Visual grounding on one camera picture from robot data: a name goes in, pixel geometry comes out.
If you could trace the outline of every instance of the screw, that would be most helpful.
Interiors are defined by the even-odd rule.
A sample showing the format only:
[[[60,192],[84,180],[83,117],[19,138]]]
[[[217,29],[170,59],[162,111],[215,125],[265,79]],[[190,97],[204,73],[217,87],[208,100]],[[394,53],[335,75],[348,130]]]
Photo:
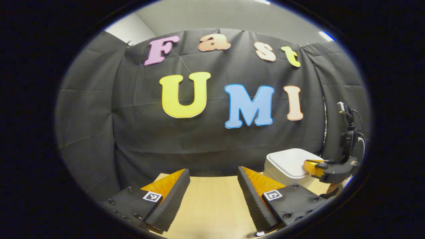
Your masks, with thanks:
[[[142,218],[142,216],[140,216],[140,215],[139,215],[139,214],[137,214],[137,213],[135,213],[135,214],[134,214],[134,217],[135,217],[135,218],[137,218],[137,219],[143,219],[143,218]]]

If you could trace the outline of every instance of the white box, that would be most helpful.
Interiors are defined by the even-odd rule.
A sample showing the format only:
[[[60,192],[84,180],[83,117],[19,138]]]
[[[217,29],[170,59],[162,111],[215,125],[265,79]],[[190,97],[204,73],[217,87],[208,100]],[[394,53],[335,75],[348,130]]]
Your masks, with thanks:
[[[306,159],[323,160],[300,148],[268,154],[264,163],[263,175],[284,185],[298,183],[303,187],[308,187],[315,178],[303,169]]]

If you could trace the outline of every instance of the foam letter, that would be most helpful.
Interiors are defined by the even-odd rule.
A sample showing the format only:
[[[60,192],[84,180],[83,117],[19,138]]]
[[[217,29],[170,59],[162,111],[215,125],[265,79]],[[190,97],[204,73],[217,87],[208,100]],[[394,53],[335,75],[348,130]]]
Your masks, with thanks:
[[[303,113],[301,113],[300,107],[300,96],[298,93],[301,91],[299,87],[289,85],[285,86],[283,90],[288,93],[289,100],[289,114],[287,118],[289,120],[300,120],[304,117]]]
[[[251,125],[257,112],[256,125],[270,125],[273,123],[271,117],[272,95],[275,92],[273,87],[264,85],[258,88],[254,100],[251,100],[245,87],[240,84],[227,85],[224,87],[224,91],[230,97],[229,121],[224,124],[226,128],[239,128],[242,126],[242,121],[239,120],[239,111],[242,112],[246,125]]]
[[[163,62],[165,57],[161,56],[161,52],[163,51],[165,54],[168,54],[171,51],[171,47],[173,44],[171,42],[180,41],[179,36],[166,37],[158,40],[151,41],[149,56],[147,60],[144,62],[144,65],[152,65],[155,63]]]
[[[295,60],[295,57],[297,56],[297,53],[293,51],[290,47],[284,46],[281,48],[282,51],[286,53],[286,57],[288,58],[289,63],[291,63],[293,66],[300,67],[301,63]]]
[[[207,79],[211,77],[208,72],[196,72],[189,75],[193,80],[195,96],[191,105],[179,103],[179,83],[183,80],[181,75],[166,76],[159,80],[162,85],[162,108],[171,117],[191,118],[200,114],[207,104]]]
[[[268,61],[276,60],[276,55],[272,52],[273,49],[268,44],[256,42],[254,43],[254,47],[257,49],[255,52],[261,59]]]
[[[226,36],[223,34],[210,34],[201,37],[201,43],[198,46],[200,51],[226,50],[231,44],[227,42]]]

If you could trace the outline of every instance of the black fabric backdrop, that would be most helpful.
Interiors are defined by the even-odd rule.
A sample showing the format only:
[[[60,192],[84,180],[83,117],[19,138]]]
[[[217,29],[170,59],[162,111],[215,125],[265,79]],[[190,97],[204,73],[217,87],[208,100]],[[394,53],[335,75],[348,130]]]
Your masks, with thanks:
[[[232,46],[224,51],[198,50],[199,39],[220,33]],[[155,39],[178,35],[161,63],[144,66]],[[268,62],[255,53],[254,42],[269,44],[277,59]],[[297,52],[301,67],[292,66],[282,46]],[[211,73],[207,105],[196,117],[177,119],[162,109],[159,80],[179,74],[179,101],[193,101],[190,73]],[[251,99],[269,85],[273,123],[227,129],[228,84],[242,84]],[[300,87],[304,118],[289,121],[283,87]],[[327,109],[327,136],[324,102]],[[339,135],[346,130],[337,102],[362,116],[368,137],[371,119],[367,93],[353,62],[335,42],[300,48],[284,40],[235,29],[202,29],[159,36],[131,46],[109,33],[95,38],[75,59],[61,87],[57,103],[57,137],[64,161],[80,186],[103,200],[126,186],[144,186],[159,173],[188,168],[191,176],[236,175],[240,165],[263,171],[266,155],[302,148],[324,159],[340,157]],[[360,121],[356,118],[358,128]],[[362,147],[355,156],[361,157]]]

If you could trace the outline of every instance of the ceiling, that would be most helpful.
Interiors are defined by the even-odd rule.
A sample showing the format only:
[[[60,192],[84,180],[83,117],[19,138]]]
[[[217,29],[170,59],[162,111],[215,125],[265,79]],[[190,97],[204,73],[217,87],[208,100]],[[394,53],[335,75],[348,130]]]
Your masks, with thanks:
[[[255,31],[298,43],[326,42],[308,20],[254,0],[161,0],[135,12],[156,36],[199,28]]]

